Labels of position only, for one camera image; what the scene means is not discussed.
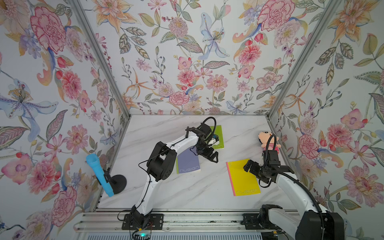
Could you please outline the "yellow cover lined notebook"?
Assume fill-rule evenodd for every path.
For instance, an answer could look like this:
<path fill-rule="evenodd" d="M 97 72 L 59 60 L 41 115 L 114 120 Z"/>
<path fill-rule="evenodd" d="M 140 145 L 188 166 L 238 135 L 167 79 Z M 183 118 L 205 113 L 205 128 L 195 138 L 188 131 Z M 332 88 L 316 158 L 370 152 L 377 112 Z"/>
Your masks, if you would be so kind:
<path fill-rule="evenodd" d="M 231 182 L 233 195 L 235 197 L 257 195 L 261 193 L 258 179 L 245 172 L 244 166 L 249 159 L 227 162 L 227 170 Z"/>

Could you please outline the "purple cover lined notebook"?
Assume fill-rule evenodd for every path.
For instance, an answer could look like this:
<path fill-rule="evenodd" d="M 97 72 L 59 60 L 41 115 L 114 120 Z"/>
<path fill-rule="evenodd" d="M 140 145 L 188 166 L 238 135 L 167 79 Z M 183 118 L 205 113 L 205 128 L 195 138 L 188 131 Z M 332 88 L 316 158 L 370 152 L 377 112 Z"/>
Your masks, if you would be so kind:
<path fill-rule="evenodd" d="M 179 154 L 176 164 L 177 174 L 186 174 L 201 170 L 199 156 L 195 147 L 191 147 Z"/>

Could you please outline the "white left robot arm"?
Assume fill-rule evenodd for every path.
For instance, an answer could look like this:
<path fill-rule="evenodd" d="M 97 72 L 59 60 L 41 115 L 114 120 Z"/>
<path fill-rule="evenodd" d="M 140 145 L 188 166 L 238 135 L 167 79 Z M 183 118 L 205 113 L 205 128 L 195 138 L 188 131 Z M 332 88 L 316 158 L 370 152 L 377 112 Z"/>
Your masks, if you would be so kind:
<path fill-rule="evenodd" d="M 143 193 L 130 211 L 133 220 L 139 223 L 149 219 L 160 184 L 173 172 L 178 154 L 194 148 L 198 156 L 215 164 L 219 162 L 219 153 L 213 148 L 213 145 L 220 140 L 215 130 L 216 127 L 206 124 L 196 128 L 187 127 L 182 137 L 168 143 L 158 142 L 155 145 L 149 159 L 145 161 L 147 180 Z"/>

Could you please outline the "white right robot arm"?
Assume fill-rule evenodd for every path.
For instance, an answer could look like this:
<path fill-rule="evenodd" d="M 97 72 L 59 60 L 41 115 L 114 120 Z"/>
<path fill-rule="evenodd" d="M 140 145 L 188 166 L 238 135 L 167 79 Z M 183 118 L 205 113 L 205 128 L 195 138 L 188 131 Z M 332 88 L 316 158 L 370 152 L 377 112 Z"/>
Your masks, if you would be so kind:
<path fill-rule="evenodd" d="M 253 163 L 250 173 L 259 182 L 275 183 L 294 204 L 299 218 L 293 217 L 278 205 L 262 205 L 260 225 L 274 225 L 294 240 L 343 240 L 345 225 L 343 218 L 320 205 L 310 191 L 300 183 L 293 170 L 281 165 L 275 150 L 265 150 L 263 165 Z"/>

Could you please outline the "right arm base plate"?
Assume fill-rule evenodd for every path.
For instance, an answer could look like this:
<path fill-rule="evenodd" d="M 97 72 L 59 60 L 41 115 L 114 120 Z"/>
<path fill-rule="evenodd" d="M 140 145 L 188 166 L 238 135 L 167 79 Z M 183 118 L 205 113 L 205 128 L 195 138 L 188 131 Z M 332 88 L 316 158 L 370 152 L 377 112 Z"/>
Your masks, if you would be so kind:
<path fill-rule="evenodd" d="M 243 220 L 240 222 L 246 230 L 266 230 L 269 229 L 268 224 L 262 222 L 259 214 L 243 214 Z"/>

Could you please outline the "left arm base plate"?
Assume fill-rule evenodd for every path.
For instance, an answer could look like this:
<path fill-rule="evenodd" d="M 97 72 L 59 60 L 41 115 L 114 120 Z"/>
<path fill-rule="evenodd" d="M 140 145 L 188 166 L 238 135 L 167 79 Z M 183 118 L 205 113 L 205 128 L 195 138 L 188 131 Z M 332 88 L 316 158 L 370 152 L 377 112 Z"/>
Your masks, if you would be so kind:
<path fill-rule="evenodd" d="M 126 214 L 122 224 L 122 230 L 162 230 L 164 224 L 164 214 L 147 215 L 134 213 Z"/>

